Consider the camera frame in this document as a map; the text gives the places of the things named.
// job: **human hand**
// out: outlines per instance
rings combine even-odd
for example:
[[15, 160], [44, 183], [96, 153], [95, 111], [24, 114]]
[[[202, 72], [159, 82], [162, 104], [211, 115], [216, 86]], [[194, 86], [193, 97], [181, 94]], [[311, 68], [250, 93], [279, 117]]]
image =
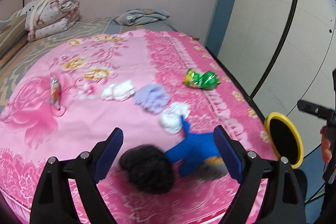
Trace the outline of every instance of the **human hand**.
[[330, 141], [327, 139], [326, 134], [325, 134], [325, 129], [326, 126], [322, 127], [320, 130], [321, 133], [321, 150], [322, 150], [322, 160], [325, 163], [330, 162], [332, 153], [330, 152]]

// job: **floral bedspread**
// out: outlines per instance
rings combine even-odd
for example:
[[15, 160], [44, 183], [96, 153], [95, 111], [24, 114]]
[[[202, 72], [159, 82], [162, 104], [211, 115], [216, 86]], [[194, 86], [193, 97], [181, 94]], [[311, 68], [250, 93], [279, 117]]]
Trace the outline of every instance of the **floral bedspread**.
[[[222, 83], [212, 91], [186, 87], [182, 79], [188, 68], [202, 73], [212, 70]], [[61, 85], [60, 110], [48, 103], [51, 76]], [[50, 156], [75, 158], [105, 140], [115, 127], [124, 132], [117, 159], [137, 145], [151, 143], [166, 151], [182, 140], [181, 133], [166, 134], [159, 116], [143, 111], [132, 99], [101, 99], [105, 87], [128, 79], [136, 89], [159, 83], [171, 95], [171, 102], [188, 104], [193, 132], [209, 132], [221, 124], [246, 150], [274, 158], [254, 110], [191, 37], [178, 32], [136, 30], [73, 39], [32, 66], [0, 115], [0, 191], [23, 222], [29, 222], [34, 192]], [[98, 189], [118, 223], [218, 223], [238, 189], [229, 175], [213, 182], [191, 176], [177, 177], [167, 194], [143, 194], [127, 182], [116, 164], [117, 160]], [[80, 220], [89, 223], [75, 182], [70, 185]], [[265, 187], [263, 181], [248, 223], [257, 217]]]

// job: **yellow-rimmed round object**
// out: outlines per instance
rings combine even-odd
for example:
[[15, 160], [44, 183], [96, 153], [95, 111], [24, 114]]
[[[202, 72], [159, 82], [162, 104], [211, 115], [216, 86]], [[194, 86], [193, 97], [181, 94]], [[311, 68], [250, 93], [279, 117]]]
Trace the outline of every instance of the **yellow-rimmed round object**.
[[292, 168], [298, 168], [303, 161], [303, 143], [290, 119], [281, 113], [273, 112], [265, 119], [264, 126], [277, 157], [288, 158]]

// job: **blue wall trim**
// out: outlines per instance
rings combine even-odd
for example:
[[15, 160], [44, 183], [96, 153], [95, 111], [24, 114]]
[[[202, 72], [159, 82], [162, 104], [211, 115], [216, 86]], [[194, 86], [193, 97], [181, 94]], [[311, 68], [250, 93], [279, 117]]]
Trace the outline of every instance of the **blue wall trim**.
[[205, 45], [218, 56], [235, 0], [217, 0], [209, 34]]

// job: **blue gripper pad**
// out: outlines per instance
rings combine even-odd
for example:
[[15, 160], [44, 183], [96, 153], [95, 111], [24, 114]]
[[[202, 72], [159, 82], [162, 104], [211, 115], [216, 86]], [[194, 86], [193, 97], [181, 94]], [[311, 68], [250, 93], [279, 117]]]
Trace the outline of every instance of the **blue gripper pad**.
[[107, 140], [108, 144], [98, 158], [95, 169], [93, 180], [97, 184], [100, 180], [104, 179], [109, 172], [112, 163], [114, 162], [123, 142], [124, 134], [123, 131], [118, 128], [110, 140]]
[[232, 147], [233, 141], [222, 126], [216, 126], [213, 132], [213, 139], [230, 176], [237, 180], [239, 184], [242, 183], [244, 179], [243, 162], [241, 157], [239, 157], [235, 149]]

